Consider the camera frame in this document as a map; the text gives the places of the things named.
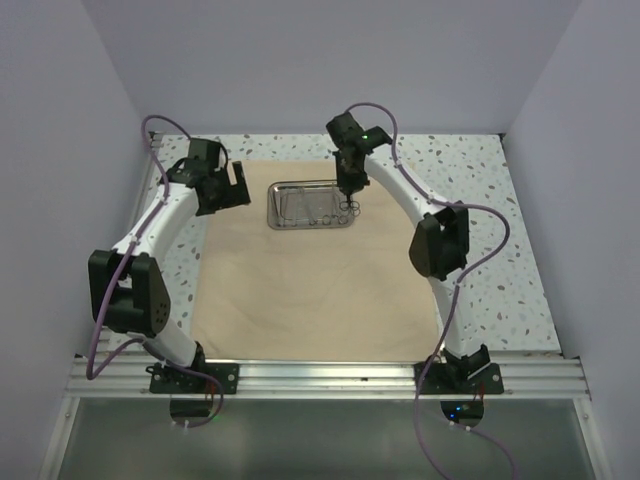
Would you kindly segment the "beige cloth wrap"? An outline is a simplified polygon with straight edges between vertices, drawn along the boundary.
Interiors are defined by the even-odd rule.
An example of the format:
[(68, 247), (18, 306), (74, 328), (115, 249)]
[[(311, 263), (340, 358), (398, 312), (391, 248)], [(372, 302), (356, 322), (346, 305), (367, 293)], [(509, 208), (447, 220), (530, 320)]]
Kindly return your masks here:
[(378, 183), (346, 228), (267, 223), (278, 181), (329, 180), (329, 162), (247, 161), (251, 202), (207, 218), (191, 333), (212, 359), (418, 362), (439, 320), (412, 267), (412, 226)]

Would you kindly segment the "aluminium front rail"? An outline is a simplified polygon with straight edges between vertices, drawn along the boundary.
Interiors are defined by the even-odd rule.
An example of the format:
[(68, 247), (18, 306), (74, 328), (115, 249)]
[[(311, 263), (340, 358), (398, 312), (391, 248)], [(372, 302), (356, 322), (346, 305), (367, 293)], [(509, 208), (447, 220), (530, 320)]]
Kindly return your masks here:
[[(559, 355), (495, 352), (493, 367), (472, 378), (461, 393), (435, 399), (588, 399), (590, 389), (581, 362)], [(74, 398), (150, 398), (149, 367), (140, 352), (116, 358), (97, 379), (85, 377), (86, 361), (76, 359), (64, 388)], [(211, 360), (225, 373), (233, 399), (410, 400), (418, 372), (407, 362), (295, 362)]]

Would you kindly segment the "steel forceps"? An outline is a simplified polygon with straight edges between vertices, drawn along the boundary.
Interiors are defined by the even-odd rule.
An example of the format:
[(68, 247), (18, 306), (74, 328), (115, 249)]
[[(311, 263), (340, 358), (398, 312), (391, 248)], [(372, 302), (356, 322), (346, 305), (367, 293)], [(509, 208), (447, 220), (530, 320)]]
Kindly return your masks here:
[(280, 194), (280, 225), (297, 227), (301, 220), (300, 208), (304, 190), (301, 187), (283, 190)]

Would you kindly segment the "steel instrument tray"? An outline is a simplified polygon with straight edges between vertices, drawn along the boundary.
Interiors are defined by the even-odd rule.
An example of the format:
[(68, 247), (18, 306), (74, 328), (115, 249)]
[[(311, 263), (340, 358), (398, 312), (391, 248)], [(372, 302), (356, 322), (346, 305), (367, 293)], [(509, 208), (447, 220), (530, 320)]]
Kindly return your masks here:
[(323, 230), (351, 226), (360, 205), (334, 180), (280, 181), (267, 190), (267, 223), (274, 230)]

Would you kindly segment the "left aluminium side rail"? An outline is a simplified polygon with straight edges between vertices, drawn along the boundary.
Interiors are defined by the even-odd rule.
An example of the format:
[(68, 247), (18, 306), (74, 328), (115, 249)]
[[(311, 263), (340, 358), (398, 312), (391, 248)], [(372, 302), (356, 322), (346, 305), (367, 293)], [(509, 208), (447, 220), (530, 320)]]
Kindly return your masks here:
[[(135, 231), (135, 225), (138, 222), (138, 220), (141, 217), (145, 217), (144, 212), (146, 210), (146, 198), (147, 198), (148, 188), (151, 188), (152, 190), (151, 196), (152, 197), (155, 196), (155, 193), (154, 193), (155, 181), (153, 180), (154, 171), (156, 170), (156, 161), (154, 160), (154, 157), (156, 155), (156, 150), (153, 146), (154, 133), (149, 133), (146, 130), (146, 127), (142, 126), (141, 136), (142, 136), (142, 141), (144, 146), (144, 153), (146, 157), (145, 169), (144, 169), (143, 177), (141, 181), (140, 192), (136, 195), (131, 218), (127, 224), (128, 231), (130, 230)], [(105, 289), (105, 296), (104, 296), (104, 300), (106, 302), (109, 302), (109, 300), (111, 299), (111, 294), (115, 292), (115, 287), (117, 286), (118, 281), (126, 277), (126, 272), (124, 270), (119, 270), (120, 263), (121, 263), (121, 259), (118, 259), (114, 264), (115, 268), (113, 272), (107, 275), (106, 284), (105, 284), (106, 289)]]

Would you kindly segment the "steel surgical scissors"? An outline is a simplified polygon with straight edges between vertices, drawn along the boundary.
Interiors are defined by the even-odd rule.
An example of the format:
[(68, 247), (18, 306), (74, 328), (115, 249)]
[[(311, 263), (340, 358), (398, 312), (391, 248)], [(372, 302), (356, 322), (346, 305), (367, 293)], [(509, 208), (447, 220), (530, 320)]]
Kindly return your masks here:
[(343, 215), (351, 215), (357, 217), (360, 215), (360, 203), (353, 198), (352, 195), (344, 195), (339, 202), (339, 210)]

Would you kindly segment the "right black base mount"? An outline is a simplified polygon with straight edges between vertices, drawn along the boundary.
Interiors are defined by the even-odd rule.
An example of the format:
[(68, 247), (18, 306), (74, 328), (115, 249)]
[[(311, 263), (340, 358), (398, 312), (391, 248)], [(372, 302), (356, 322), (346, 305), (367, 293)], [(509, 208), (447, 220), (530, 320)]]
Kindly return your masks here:
[(489, 356), (478, 354), (464, 359), (445, 356), (445, 359), (445, 362), (431, 364), (421, 385), (419, 379), (426, 361), (412, 365), (414, 383), (421, 395), (500, 395), (505, 392), (500, 367)]

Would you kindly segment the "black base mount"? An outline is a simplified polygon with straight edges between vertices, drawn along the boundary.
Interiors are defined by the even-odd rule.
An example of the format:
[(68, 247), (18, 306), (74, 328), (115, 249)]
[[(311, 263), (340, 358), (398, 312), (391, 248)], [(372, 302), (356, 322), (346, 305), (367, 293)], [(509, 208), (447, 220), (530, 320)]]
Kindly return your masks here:
[(145, 372), (151, 376), (149, 391), (153, 394), (235, 394), (240, 379), (237, 363), (208, 363), (197, 373), (183, 373), (160, 362), (149, 365)]
[(431, 364), (421, 385), (419, 379), (426, 361), (412, 365), (414, 383), (421, 395), (500, 395), (505, 392), (500, 367), (489, 356), (478, 354), (464, 359), (445, 356), (445, 359), (445, 362)]

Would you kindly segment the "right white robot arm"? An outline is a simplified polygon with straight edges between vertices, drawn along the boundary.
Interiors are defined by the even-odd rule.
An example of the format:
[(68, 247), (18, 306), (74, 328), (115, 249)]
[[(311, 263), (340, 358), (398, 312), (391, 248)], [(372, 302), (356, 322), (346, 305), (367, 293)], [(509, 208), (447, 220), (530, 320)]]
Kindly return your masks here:
[(407, 214), (414, 233), (408, 255), (417, 273), (431, 286), (438, 311), (445, 317), (442, 341), (445, 379), (451, 389), (468, 392), (481, 380), (490, 364), (486, 345), (477, 337), (476, 323), (463, 304), (462, 281), (470, 273), (469, 211), (463, 202), (451, 202), (431, 193), (397, 156), (398, 133), (375, 126), (364, 129), (350, 111), (326, 125), (336, 147), (337, 186), (347, 207), (354, 194), (375, 180)]

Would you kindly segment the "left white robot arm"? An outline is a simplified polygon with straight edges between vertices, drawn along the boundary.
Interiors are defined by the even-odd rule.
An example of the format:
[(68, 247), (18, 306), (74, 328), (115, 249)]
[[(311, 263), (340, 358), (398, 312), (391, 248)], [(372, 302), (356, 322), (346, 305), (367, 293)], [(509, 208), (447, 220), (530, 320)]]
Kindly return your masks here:
[(111, 249), (89, 257), (96, 330), (126, 335), (174, 364), (172, 379), (185, 392), (201, 390), (208, 369), (196, 360), (197, 342), (171, 318), (162, 265), (193, 218), (249, 203), (242, 163), (230, 162), (218, 141), (191, 139), (187, 155), (161, 172), (156, 196), (132, 230)]

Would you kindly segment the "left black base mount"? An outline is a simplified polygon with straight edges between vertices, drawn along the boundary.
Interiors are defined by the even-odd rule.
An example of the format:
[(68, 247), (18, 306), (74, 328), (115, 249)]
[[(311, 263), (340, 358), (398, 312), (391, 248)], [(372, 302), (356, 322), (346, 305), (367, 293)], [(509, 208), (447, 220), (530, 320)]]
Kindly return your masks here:
[(235, 394), (240, 379), (237, 363), (208, 363), (197, 373), (183, 373), (160, 362), (149, 365), (145, 372), (151, 376), (149, 391), (153, 394)]

